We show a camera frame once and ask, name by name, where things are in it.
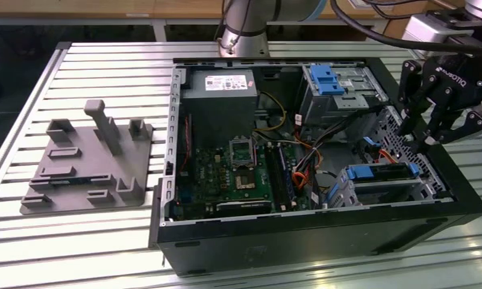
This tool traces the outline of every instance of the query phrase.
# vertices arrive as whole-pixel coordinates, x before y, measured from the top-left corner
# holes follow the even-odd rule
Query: robotic arm
[[[224,0],[221,57],[268,57],[267,23],[313,20],[325,3],[327,0]]]
[[[398,135],[410,134],[422,113],[432,106],[423,136],[411,144],[424,152],[430,145],[450,143],[482,133],[482,0],[466,0],[464,8],[427,11],[412,15],[402,39],[394,39],[361,26],[329,0],[336,16],[368,38],[411,49],[422,61],[402,65],[398,100],[404,119]],[[392,5],[395,1],[363,0]],[[265,23],[313,20],[325,0],[224,0],[225,30],[218,39],[221,57],[268,57]],[[452,129],[467,112],[464,123]]]

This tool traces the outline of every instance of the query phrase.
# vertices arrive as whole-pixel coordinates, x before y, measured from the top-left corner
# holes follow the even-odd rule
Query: black cable
[[[455,52],[455,53],[466,53],[474,55],[482,55],[482,47],[472,45],[459,45],[459,44],[447,44],[447,43],[431,43],[431,42],[418,42],[410,40],[395,39],[387,36],[383,36],[380,33],[367,29],[363,25],[360,25],[339,8],[337,0],[329,1],[331,9],[335,15],[339,17],[343,22],[352,27],[355,30],[361,32],[368,38],[372,40],[387,44],[390,46],[395,46],[404,49],[418,49],[426,51],[439,51],[439,52]]]
[[[374,5],[379,5],[379,6],[394,6],[394,5],[400,5],[400,4],[407,4],[407,3],[414,3],[414,2],[427,1],[427,0],[402,0],[402,1],[396,1],[396,2],[380,2],[380,1],[374,1],[374,0],[361,0],[361,1],[365,2],[367,4],[374,4]]]
[[[337,178],[337,175],[335,173],[332,173],[332,172],[328,172],[327,170],[323,171],[323,174],[329,175],[333,179]]]
[[[371,8],[372,8],[372,10],[375,10],[376,14],[380,15],[382,18],[388,19],[388,20],[408,19],[412,15],[415,15],[415,14],[388,15],[374,4],[371,4]]]
[[[237,44],[237,41],[239,41],[239,39],[240,39],[240,37],[241,37],[241,33],[243,33],[243,30],[244,30],[244,25],[247,24],[249,4],[251,4],[251,0],[248,0],[247,11],[244,12],[243,24],[240,25],[240,31],[239,31],[237,37],[236,37],[236,39],[235,39],[235,41],[233,41],[233,45],[232,45],[231,48],[233,48],[233,46]]]
[[[260,131],[253,131],[253,132],[273,142],[279,141],[279,140],[273,139],[272,137],[268,137],[267,134],[261,133]]]
[[[218,30],[220,30],[220,28],[221,28],[221,26],[223,26],[224,17],[227,16],[227,13],[228,13],[228,11],[229,11],[229,9],[231,9],[231,7],[232,7],[232,3],[233,3],[233,0],[231,0],[231,1],[228,2],[227,9],[225,9],[225,8],[224,8],[224,0],[221,0],[221,19],[220,19],[218,24],[217,24],[217,27],[216,27],[216,32],[214,32],[214,39],[213,39],[213,41],[217,41]]]

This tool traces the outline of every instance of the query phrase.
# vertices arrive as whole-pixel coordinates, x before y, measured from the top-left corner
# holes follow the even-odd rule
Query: cable
[[[335,15],[339,17],[340,20],[343,20],[343,22],[349,27],[352,27],[363,34],[365,34],[365,36],[369,37],[372,40],[383,44],[404,49],[418,49],[426,51],[455,52],[455,53],[482,55],[482,47],[476,47],[471,45],[447,44],[447,43],[418,42],[418,41],[402,40],[383,36],[380,33],[376,33],[375,31],[367,29],[343,12],[343,10],[339,8],[337,0],[331,0],[329,6]]]
[[[292,140],[276,140],[271,137],[268,137],[267,135],[264,135],[260,131],[253,131],[253,133],[256,133],[261,139],[264,139],[265,141],[273,141],[276,143],[292,143],[293,145],[299,145],[297,141],[292,141]]]
[[[231,0],[231,2],[228,2],[227,11],[224,12],[224,15],[228,13],[228,10],[231,9],[232,3],[233,3],[233,0]],[[237,34],[236,38],[235,38],[233,40],[231,40],[231,46],[229,46],[229,47],[224,47],[223,44],[221,44],[221,38],[217,38],[217,39],[216,39],[217,45],[218,45],[223,49],[231,50],[231,49],[235,47],[235,45],[237,44],[237,41],[239,41],[239,39],[240,39],[240,37],[241,37],[241,34],[243,34],[244,25],[247,24],[249,4],[251,4],[251,0],[248,0],[247,10],[245,10],[245,12],[244,12],[243,24],[240,25],[240,31],[239,31],[239,34]]]
[[[264,95],[267,95],[271,100],[279,105],[280,107],[280,110],[281,110],[281,120],[280,120],[280,123],[269,128],[255,128],[253,131],[273,131],[275,129],[279,129],[283,124],[285,123],[285,116],[287,116],[287,113],[285,113],[285,110],[283,109],[283,105],[280,104],[280,102],[276,100],[275,96],[272,96],[269,93],[267,92],[260,92],[263,93]]]
[[[184,166],[185,166],[185,164],[186,164],[186,159],[188,159],[188,157],[189,157],[188,130],[189,130],[189,123],[188,123],[188,119],[186,119],[186,117],[185,117],[185,158],[184,158],[182,165],[180,166],[178,174],[182,172]]]
[[[225,17],[225,15],[227,15],[231,7],[232,7],[232,3],[233,3],[233,0],[231,0],[231,1],[228,2],[227,9],[224,9],[224,0],[221,0],[221,19],[220,19],[218,24],[217,24],[217,27],[216,27],[216,32],[214,32],[213,41],[217,41],[218,30],[220,30],[220,28],[221,28],[221,26],[223,26],[224,17]]]
[[[299,139],[299,137],[297,137],[297,132],[295,133],[295,140],[296,140],[297,143],[300,143],[305,148],[308,148],[308,149],[312,148],[311,145],[308,145],[307,143],[304,143],[304,142]],[[323,161],[323,156],[321,156],[319,150],[315,150],[315,153],[317,154],[317,159],[319,159],[317,165],[315,166],[315,168],[319,169],[319,165],[321,164],[321,161]]]
[[[1,111],[0,114],[18,114],[18,111]]]
[[[371,4],[371,8],[372,8],[372,10],[375,10],[376,14],[380,15],[382,18],[388,19],[388,20],[408,19],[412,15],[416,14],[415,13],[415,14],[403,14],[403,15],[388,15],[380,10],[380,8],[378,8],[376,5]]]
[[[394,5],[400,5],[400,4],[407,4],[407,3],[414,3],[414,2],[420,2],[420,1],[428,1],[428,0],[402,0],[402,1],[396,1],[396,2],[380,2],[380,1],[375,1],[375,0],[361,0],[363,2],[365,2],[367,4],[372,4],[372,5],[379,5],[379,6],[394,6]]]
[[[394,157],[391,156],[391,154],[384,150],[384,149],[379,149],[378,150],[378,154],[382,155],[391,164],[396,164],[398,161],[394,159]]]

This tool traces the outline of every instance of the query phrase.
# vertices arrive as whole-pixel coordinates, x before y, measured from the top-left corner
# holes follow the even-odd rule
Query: aluminum extrusion table
[[[398,79],[408,51],[374,42],[272,42],[275,57],[380,57]],[[152,192],[138,208],[22,216],[51,118],[90,125],[81,107],[105,101],[117,124],[156,128],[148,187],[162,169],[172,58],[216,57],[216,45],[73,43],[57,49],[0,150],[0,288],[447,288],[482,287],[482,217],[406,252],[180,278],[146,249]],[[482,136],[446,146],[482,196]]]

